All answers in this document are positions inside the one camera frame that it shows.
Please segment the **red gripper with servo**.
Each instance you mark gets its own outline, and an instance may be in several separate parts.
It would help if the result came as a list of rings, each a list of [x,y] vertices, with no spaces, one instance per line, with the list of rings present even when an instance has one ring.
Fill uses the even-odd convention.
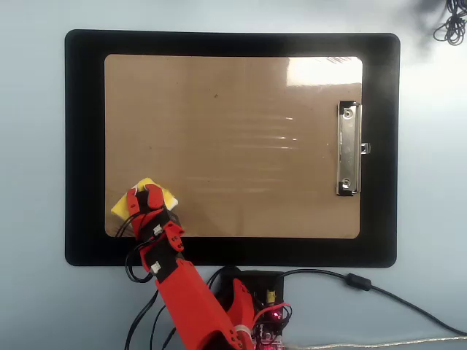
[[[130,218],[134,218],[131,226],[136,239],[150,239],[163,232],[164,225],[170,220],[168,209],[164,207],[164,197],[162,189],[156,184],[146,184],[147,206],[156,211],[140,214],[139,201],[137,198],[138,189],[131,188],[126,194],[126,203]]]

